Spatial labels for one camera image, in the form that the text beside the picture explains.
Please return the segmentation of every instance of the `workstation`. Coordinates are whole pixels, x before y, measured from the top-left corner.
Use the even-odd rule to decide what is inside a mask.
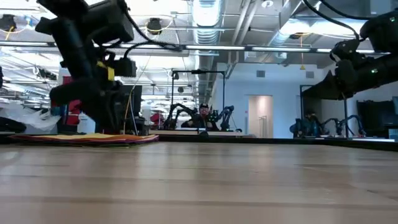
[[[0,0],[4,223],[396,223],[398,2]]]

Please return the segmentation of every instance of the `white door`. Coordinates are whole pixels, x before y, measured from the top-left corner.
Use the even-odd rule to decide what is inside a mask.
[[[249,96],[248,134],[257,138],[273,138],[272,96]]]

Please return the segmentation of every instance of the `ceiling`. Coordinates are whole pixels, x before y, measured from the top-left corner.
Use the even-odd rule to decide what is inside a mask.
[[[93,4],[99,0],[86,0],[87,3]],[[168,27],[163,30],[159,36],[152,36],[147,33],[150,38],[156,38],[159,41],[171,42],[175,44],[192,44],[195,45],[195,22],[192,16],[193,1],[202,0],[140,0],[137,1],[126,0],[131,8],[130,14],[133,19],[145,30],[146,22],[151,17],[161,18],[162,27]],[[248,12],[255,8],[256,0],[223,0],[223,14],[221,16],[221,24],[217,27],[221,35],[218,41],[219,45],[230,45],[235,28],[239,21],[239,15],[246,1],[251,1]],[[282,11],[287,0],[273,0],[271,7],[259,6],[254,13],[252,21],[250,22],[250,30],[244,36],[244,39],[239,45],[258,45],[266,46],[271,38],[275,35],[275,30],[280,28],[279,13]],[[351,7],[357,7],[362,0],[329,0],[330,4],[338,7],[341,10]],[[390,8],[398,6],[397,1],[391,1]],[[320,10],[328,12],[327,9],[321,5]],[[7,32],[0,32],[0,40],[15,41],[29,41],[29,42],[53,42],[50,35],[40,34],[34,30],[35,25],[40,21],[41,17],[54,18],[51,12],[38,5],[34,0],[0,0],[0,14],[15,15],[15,22],[17,29],[15,33],[8,34]],[[303,14],[297,14],[298,19],[306,19],[308,21],[319,20],[313,14],[305,11]],[[341,39],[349,39],[352,35],[330,35],[327,37],[318,34],[309,34],[302,37],[302,40],[287,39],[279,47],[315,47],[315,48],[333,48],[334,45],[341,41]],[[142,42],[144,39],[135,32],[134,42]],[[365,41],[361,44],[360,49],[372,49],[369,42]],[[115,50],[118,55],[124,53],[123,49]],[[3,67],[3,73],[6,80],[12,82],[35,82],[44,81],[37,76],[37,68],[45,68],[46,70],[58,75],[59,62],[62,61],[58,50],[53,48],[40,47],[1,47],[0,50],[0,65]],[[211,58],[215,63],[226,63],[226,57],[222,57],[220,52],[212,52]],[[171,69],[192,70],[198,68],[200,57],[203,52],[184,51],[181,53],[173,52],[159,52],[158,50],[136,50],[131,52],[130,58],[135,60],[139,67],[136,78],[120,78],[124,83],[142,83],[145,85],[156,84],[153,86],[144,86],[143,95],[157,95],[155,98],[148,98],[144,104],[148,102],[152,106],[162,105],[168,102],[168,96],[172,89],[170,87],[170,71]],[[284,65],[289,64],[310,64],[316,65],[318,68],[323,68],[331,64],[328,54],[287,54],[287,58],[280,62]],[[198,75],[181,74],[180,80],[176,84],[184,86],[184,92],[178,93],[177,87],[174,88],[174,93],[178,95],[189,96],[183,102],[193,102],[190,106],[194,107],[201,101],[209,99],[211,89],[213,88],[213,81],[211,77],[199,77]],[[42,100],[38,105],[42,106],[48,103],[45,97],[48,97],[49,89],[56,86],[51,84],[7,84],[5,88],[0,91],[0,95],[7,96],[8,100],[11,96],[33,96],[40,97]]]

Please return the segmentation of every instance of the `black frame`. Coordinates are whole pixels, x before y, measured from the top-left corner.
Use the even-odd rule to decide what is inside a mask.
[[[304,97],[303,97],[303,88],[304,87],[311,87],[313,85],[300,85],[300,107],[301,107],[301,119],[304,119]],[[347,120],[348,117],[348,110],[347,110],[347,99],[344,98],[344,119]],[[349,132],[348,132],[348,121],[345,125],[345,132],[346,132],[346,139],[349,139]]]
[[[205,70],[172,70],[172,104],[174,100],[174,80],[178,80],[179,73],[191,73],[192,75],[205,75],[206,73],[210,74],[222,74],[223,75],[223,109],[225,107],[225,71],[205,71]]]

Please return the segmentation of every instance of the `stacked cloth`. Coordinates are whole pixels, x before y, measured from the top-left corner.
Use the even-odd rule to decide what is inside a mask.
[[[159,136],[133,136],[128,134],[86,134],[86,135],[48,135],[48,136],[10,136],[13,140],[21,143],[63,145],[63,146],[133,146],[158,141]]]

